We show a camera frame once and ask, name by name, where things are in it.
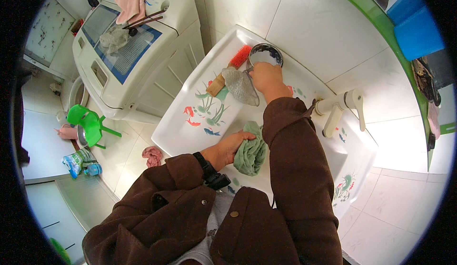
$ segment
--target faucet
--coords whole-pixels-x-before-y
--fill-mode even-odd
[[[356,109],[359,115],[360,131],[365,131],[365,120],[363,118],[363,96],[358,89],[346,91],[332,98],[327,98],[316,103],[316,113],[323,115],[330,113],[327,123],[323,127],[322,135],[330,138],[340,121],[343,111]]]

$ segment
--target black wristwatch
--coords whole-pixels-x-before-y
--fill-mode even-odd
[[[198,163],[203,169],[203,180],[205,180],[206,185],[217,191],[225,186],[230,185],[231,180],[227,177],[226,174],[218,173],[213,165],[209,163],[200,152],[195,152],[194,157],[197,159]]]

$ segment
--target sink basin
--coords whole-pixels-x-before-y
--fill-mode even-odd
[[[214,125],[214,121],[206,121],[207,124],[211,123],[211,127],[205,124],[205,119],[207,119],[208,113],[211,116],[220,110],[219,102],[214,99],[212,102],[216,101],[216,104],[213,108],[208,107],[211,102],[204,104],[204,100],[207,98],[201,99],[201,94],[204,94],[206,89],[206,82],[214,79],[216,73],[225,68],[224,65],[230,61],[233,54],[243,44],[254,46],[258,43],[268,42],[240,26],[234,26],[216,44],[189,76],[180,93],[157,125],[152,140],[158,147],[170,156],[193,153],[214,145],[223,137],[243,129],[249,120],[254,120],[259,125],[263,125],[266,101],[261,93],[259,93],[260,106],[258,107],[243,105],[234,100],[228,93],[224,97],[224,103],[226,107],[230,106],[230,108],[227,108],[216,125]],[[294,97],[300,98],[309,107],[314,98],[325,99],[335,95],[300,63],[286,53],[282,53],[284,57],[283,80],[293,92]],[[360,131],[359,121],[350,111],[343,112],[333,137],[323,137],[322,130],[328,116],[329,114],[320,116],[314,111],[311,119],[324,149],[335,185],[335,195],[332,202],[334,214],[341,218],[362,189],[363,183],[373,166],[378,146],[368,131]],[[226,166],[221,173],[226,173],[232,183],[223,191],[234,194],[242,186],[249,186],[265,192],[272,202],[273,193],[270,184],[268,157],[269,153],[267,153],[266,161],[262,165],[259,175],[254,177],[239,173],[232,165]]]

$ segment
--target pink bottle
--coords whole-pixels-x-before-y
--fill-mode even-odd
[[[62,139],[78,139],[78,132],[76,128],[71,127],[69,124],[64,124],[60,129],[55,129],[57,135]]]

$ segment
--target scrub brush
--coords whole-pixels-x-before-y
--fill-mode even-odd
[[[251,51],[252,47],[249,45],[244,45],[238,53],[230,60],[227,68],[234,67],[235,69],[240,68],[240,66],[248,59],[249,52]],[[225,86],[225,79],[222,77],[222,73],[220,73],[208,86],[206,92],[209,93],[212,97],[215,97],[220,90]]]

